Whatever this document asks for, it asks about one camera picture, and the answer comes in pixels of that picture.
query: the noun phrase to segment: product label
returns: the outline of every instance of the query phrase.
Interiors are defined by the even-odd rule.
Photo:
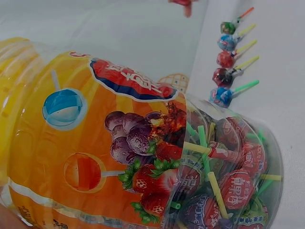
[[[172,100],[178,94],[169,84],[155,83],[139,72],[108,61],[93,58],[90,67],[103,86],[136,101]]]
[[[181,183],[184,95],[76,52],[35,80],[11,137],[10,194],[22,216],[43,229],[159,228]]]

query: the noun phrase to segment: lollipop stick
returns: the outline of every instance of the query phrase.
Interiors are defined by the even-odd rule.
[[[215,127],[216,127],[216,124],[215,123],[211,123],[210,124],[210,132],[209,132],[209,138],[208,138],[208,141],[212,141],[212,135],[213,135],[213,132],[215,130]]]
[[[208,176],[209,176],[210,183],[211,183],[211,186],[212,186],[212,189],[213,189],[213,193],[216,196],[216,201],[218,203],[221,216],[224,219],[229,219],[227,210],[225,209],[224,199],[221,196],[220,188],[218,187],[217,180],[216,180],[214,172],[209,172]]]
[[[52,70],[51,71],[51,75],[52,75],[52,80],[53,80],[53,83],[54,83],[55,91],[58,92],[58,91],[61,90],[61,87],[59,85],[59,81],[58,81],[58,77],[57,77],[56,71]]]
[[[254,61],[257,61],[259,59],[259,56],[253,57],[250,60],[246,61],[245,63],[242,63],[236,67],[234,67],[235,69],[242,69],[243,67],[253,63]]]
[[[102,177],[115,177],[123,173],[125,173],[125,171],[102,171]]]
[[[207,155],[212,151],[211,148],[199,146],[189,142],[184,142],[183,149],[196,151],[198,153],[207,154]]]
[[[186,122],[186,129],[187,129],[187,131],[190,133],[191,136],[197,137],[197,138],[199,137],[197,131],[195,131],[195,130],[192,128],[192,126],[191,126],[191,124],[189,124],[189,122]]]
[[[248,28],[244,29],[243,31],[239,32],[238,33],[238,36],[241,37],[243,36],[244,34],[248,33],[249,31],[251,31],[254,27],[256,26],[256,24],[252,24],[250,25]]]
[[[187,227],[179,220],[177,221],[177,225],[180,229],[187,229]]]
[[[241,16],[239,16],[239,18],[243,18],[244,16],[246,16],[248,13],[250,13],[251,11],[254,10],[254,7],[251,7],[250,9],[248,9],[245,13],[243,13]]]
[[[274,181],[282,181],[282,176],[280,175],[270,175],[270,174],[262,174],[261,179],[264,180],[274,180]]]
[[[200,145],[207,147],[206,139],[205,139],[205,131],[204,131],[204,126],[200,125],[198,127],[198,133],[199,133],[199,140],[200,140]],[[205,179],[208,181],[208,173],[211,171],[210,169],[210,161],[208,159],[207,154],[202,155],[203,159],[203,166],[204,166],[204,171],[205,171]]]
[[[207,147],[206,139],[205,139],[205,131],[204,131],[204,126],[200,125],[198,126],[198,133],[199,133],[199,139],[200,139],[200,145]]]
[[[250,48],[251,46],[255,45],[257,43],[257,40],[255,39],[254,41],[250,42],[249,44],[246,44],[245,46],[239,48],[238,50],[236,50],[236,54],[241,53],[244,50],[247,50],[248,48]]]
[[[265,181],[263,185],[259,188],[257,195],[259,196],[260,194],[262,194],[273,182],[273,180]]]
[[[181,208],[181,204],[172,201],[171,208],[179,210]]]
[[[241,86],[241,87],[238,87],[238,88],[234,89],[233,92],[234,92],[234,93],[240,92],[240,91],[242,91],[242,90],[244,90],[244,89],[253,87],[253,86],[257,85],[257,84],[259,84],[259,80],[254,80],[254,81],[252,81],[252,82],[250,82],[250,83],[247,83],[247,84],[244,85],[244,86]]]

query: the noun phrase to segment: clear plastic container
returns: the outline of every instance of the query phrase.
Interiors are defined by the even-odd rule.
[[[283,164],[264,124],[88,54],[0,48],[0,202],[29,227],[272,224]]]

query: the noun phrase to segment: green lollipop stick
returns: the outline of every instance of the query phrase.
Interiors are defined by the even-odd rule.
[[[190,133],[192,137],[199,137],[197,131],[195,131],[189,122],[186,122],[186,130]]]
[[[273,183],[273,180],[266,180],[263,185],[259,188],[257,192],[257,196],[262,194],[271,184]]]
[[[255,85],[259,84],[259,80],[254,80],[250,83],[247,83],[245,84],[244,86],[241,86],[241,87],[238,87],[238,88],[235,88],[233,91],[233,93],[236,93],[236,92],[240,92],[244,89],[247,89],[247,88],[250,88],[250,87],[254,87]]]
[[[179,210],[181,208],[181,204],[172,201],[171,208]]]
[[[203,125],[198,126],[198,133],[199,133],[200,145],[207,147],[208,145],[206,143],[205,131],[204,131]],[[209,180],[208,173],[211,171],[208,155],[203,154],[202,159],[203,159],[203,166],[204,166],[204,171],[205,171],[205,180],[208,181]]]

